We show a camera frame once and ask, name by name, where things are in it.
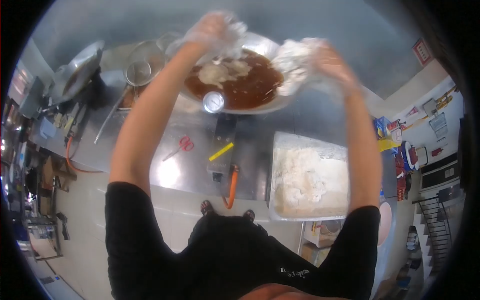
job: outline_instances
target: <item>metal tray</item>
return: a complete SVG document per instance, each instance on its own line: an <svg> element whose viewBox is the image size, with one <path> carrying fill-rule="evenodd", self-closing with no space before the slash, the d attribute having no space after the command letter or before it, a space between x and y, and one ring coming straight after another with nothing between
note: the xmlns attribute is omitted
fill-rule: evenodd
<svg viewBox="0 0 480 300"><path fill-rule="evenodd" d="M299 149L299 148L306 148L306 147L313 147L320 150L320 152L327 153L325 157L327 158L334 158L343 161L348 161L348 152L347 148L343 146L339 146L336 144L312 139L309 137L291 134L286 132L275 132L274 141L273 141L273 155L272 155L272 162L271 162L271 173L270 173L270 180L269 180L269 187L267 190L269 195L268 200L268 216L271 220L278 220L278 221L319 221L319 220L336 220L336 219L344 219L346 218L346 214L343 216L320 216L320 217L285 217L281 216L275 210L276 206L276 197L275 197L275 174L276 174L276 160L277 160L277 151L278 149ZM348 202L350 200L350 190L348 190L347 194Z"/></svg>

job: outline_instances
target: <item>hand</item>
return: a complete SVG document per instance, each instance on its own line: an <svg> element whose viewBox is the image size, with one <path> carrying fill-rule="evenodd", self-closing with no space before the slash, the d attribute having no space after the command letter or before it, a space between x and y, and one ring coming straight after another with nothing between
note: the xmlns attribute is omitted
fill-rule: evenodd
<svg viewBox="0 0 480 300"><path fill-rule="evenodd" d="M340 81L344 89L352 90L359 87L358 79L353 71L327 41L322 40L318 43L313 62L318 71Z"/></svg>
<svg viewBox="0 0 480 300"><path fill-rule="evenodd" d="M235 20L235 15L230 12L209 12L187 32L183 40L197 42L208 50L222 49L238 39L228 30Z"/></svg>

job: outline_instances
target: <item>red sign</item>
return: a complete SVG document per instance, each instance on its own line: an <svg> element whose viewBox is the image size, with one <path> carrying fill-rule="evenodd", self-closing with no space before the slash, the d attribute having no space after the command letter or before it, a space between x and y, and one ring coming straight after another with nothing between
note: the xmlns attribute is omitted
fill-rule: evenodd
<svg viewBox="0 0 480 300"><path fill-rule="evenodd" d="M418 42L412 48L413 53L417 56L422 67L424 67L428 62L432 60L432 55L425 44L423 38L419 39Z"/></svg>

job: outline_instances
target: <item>black pants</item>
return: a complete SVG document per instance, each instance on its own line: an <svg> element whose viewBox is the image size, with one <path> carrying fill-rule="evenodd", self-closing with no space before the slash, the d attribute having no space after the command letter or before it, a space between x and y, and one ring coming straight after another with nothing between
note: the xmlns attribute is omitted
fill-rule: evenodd
<svg viewBox="0 0 480 300"><path fill-rule="evenodd" d="M215 212L210 212L198 220L193 227L192 233L188 239L188 245L201 239L205 233L211 233L216 230L227 230L232 232L253 231L261 232L268 236L267 231L260 225L255 225L249 219L242 216L220 216Z"/></svg>

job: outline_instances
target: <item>tiled floor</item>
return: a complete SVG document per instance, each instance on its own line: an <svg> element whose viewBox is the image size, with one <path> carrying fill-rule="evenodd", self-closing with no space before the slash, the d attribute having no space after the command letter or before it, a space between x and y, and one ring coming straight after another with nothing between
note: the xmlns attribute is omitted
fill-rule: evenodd
<svg viewBox="0 0 480 300"><path fill-rule="evenodd" d="M57 211L68 218L70 240L60 241L64 257L49 260L53 270L80 296L87 300L111 299L105 248L105 191L108 174L78 174L70 184L70 192L57 193ZM255 222L262 224L269 235L296 252L300 223L268 220L265 202L236 200L227 210L222 199L200 194L152 187L152 202L158 225L167 245L175 252L187 246L187 240L201 217L200 203L208 199L214 209L225 216L255 212Z"/></svg>

